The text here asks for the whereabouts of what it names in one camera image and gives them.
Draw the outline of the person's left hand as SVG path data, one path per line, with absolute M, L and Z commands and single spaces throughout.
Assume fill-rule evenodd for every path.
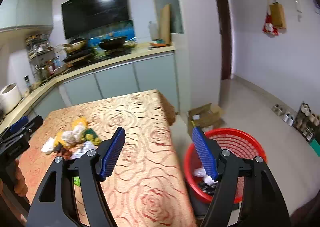
M 15 165 L 16 165 L 16 172 L 15 172 L 16 185 L 14 187 L 14 191 L 19 197 L 23 197 L 27 194 L 28 187 L 25 184 L 25 177 L 23 176 L 22 171 L 19 168 L 19 160 L 18 159 L 15 160 Z

